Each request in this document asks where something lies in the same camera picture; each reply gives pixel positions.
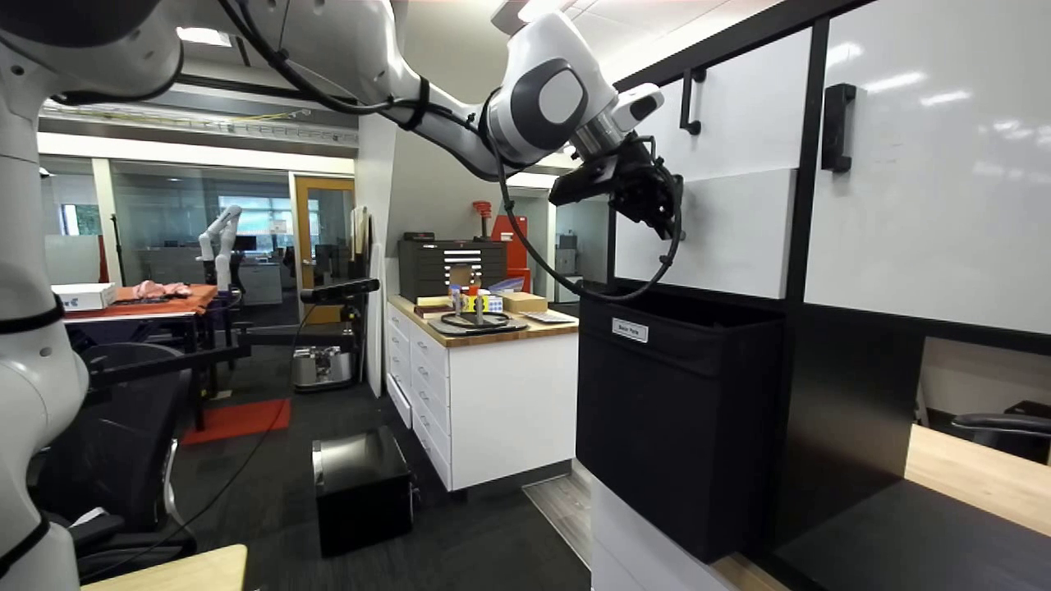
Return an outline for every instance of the office chair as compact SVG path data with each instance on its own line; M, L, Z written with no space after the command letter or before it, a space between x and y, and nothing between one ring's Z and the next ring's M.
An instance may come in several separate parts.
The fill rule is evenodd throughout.
M127 369L181 359L181 350L112 341L88 347L82 359L88 369ZM48 447L37 501L57 522L71 522L82 580L197 552L192 534L162 531L172 524L164 466L178 421L187 414L192 388L192 371L93 388L71 427Z
M1047 462L1051 407L1023 400L1004 414L961 414L953 429L981 447L1004 450L1035 462Z

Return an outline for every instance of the black box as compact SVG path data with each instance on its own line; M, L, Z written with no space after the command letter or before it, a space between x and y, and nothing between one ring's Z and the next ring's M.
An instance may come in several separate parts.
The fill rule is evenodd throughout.
M784 319L678 294L582 304L578 457L709 560L763 541L784 427Z
M314 440L322 553L341 553L414 527L411 468L391 429Z

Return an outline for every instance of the handle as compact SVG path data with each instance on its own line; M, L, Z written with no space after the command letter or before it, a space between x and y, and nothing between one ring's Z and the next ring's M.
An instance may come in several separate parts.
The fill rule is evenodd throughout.
M682 104L680 104L680 128L689 133L703 132L703 122L694 117L694 85L706 79L706 70L682 71Z
M848 173L851 157L851 122L855 122L856 85L824 88L824 141L820 141L820 170Z

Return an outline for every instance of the cabinet door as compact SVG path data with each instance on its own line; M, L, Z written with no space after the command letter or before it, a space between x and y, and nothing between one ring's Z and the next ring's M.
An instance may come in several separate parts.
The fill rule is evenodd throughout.
M834 20L851 170L817 170L809 301L1051 331L1051 3L882 0Z
M701 133L680 128L682 83L665 88L665 107L641 126L658 153L682 173L678 267L665 283L759 297L784 294L791 186L801 164L801 115L810 31L795 31L706 71L694 93ZM651 278L667 244L618 217L621 278Z

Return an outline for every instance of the cable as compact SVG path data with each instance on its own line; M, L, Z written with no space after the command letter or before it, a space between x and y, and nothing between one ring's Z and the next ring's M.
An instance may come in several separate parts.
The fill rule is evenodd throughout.
M438 110L438 107L426 107L426 110L438 115L438 117L446 117L446 122L454 122L454 126L459 126L459 128L468 128L468 132L472 132L472 133L491 149L491 139L482 139L482 132L472 128L471 122L462 122L462 117L457 117L457 115L450 115L450 110ZM570 291L575 291L575 294L582 294L582 297L595 297L595 301L634 301L634 297L648 294L648 291L669 272L669 267L678 262L678 251L680 251L680 244L682 244L682 199L678 199L669 248L667 248L667 257L662 257L662 268L651 277L651 283L644 283L644 284L637 284L637 288L632 288L632 291L623 291L623 294L593 291L593 288L572 283L572 278L563 277L563 272L529 244L529 237L522 234L519 217L517 217L517 204L512 204L512 195L510 195L510 182L507 182L507 177L510 177L507 161L504 161L494 149L491 149L491 153L494 153L497 170L498 170L498 181L497 181L497 182L498 182L498 199L504 199L504 211L507 211L507 217L510 217L510 227L512 227L517 239L522 239L525 251L529 251L558 284L566 284Z
M262 450L262 447L271 442L271 437L277 432L277 422L281 422L282 414L285 414L285 407L277 407L277 409L274 409L274 421L271 421L266 432L256 440L256 447L239 460L239 466L231 473L231 480L228 480L192 517L178 522L181 527L192 531L192 524L194 524L197 517L204 517L204 516L233 489L233 482L239 480L239 473L244 473L248 466L254 466L254 460L261 457L261 450Z
M181 516L178 516L178 506L173 506L173 498L172 498L172 506L173 506L173 508L172 508L172 522L173 522L185 534L192 534L192 538L197 541L197 534L194 534L192 524L194 524L197 517L204 517L204 516L233 489L233 482L244 476L244 468L261 457L261 450L262 450L262 447L271 442L271 437L277 432L274 427L281 422L282 409L285 409L285 407L274 409L274 421L271 421L266 432L256 440L256 447L239 460L239 466L231 473L231 480L228 480L192 517L181 517ZM134 547L103 547L103 552L97 552L97 553L124 553L124 560L108 563L108 571L103 571L99 578L108 578L108 574L124 571L127 563L143 560L149 552L169 553L164 545L173 545L173 541L178 541L173 534L178 534L178 531L169 531L169 534L162 534L157 541L134 545Z

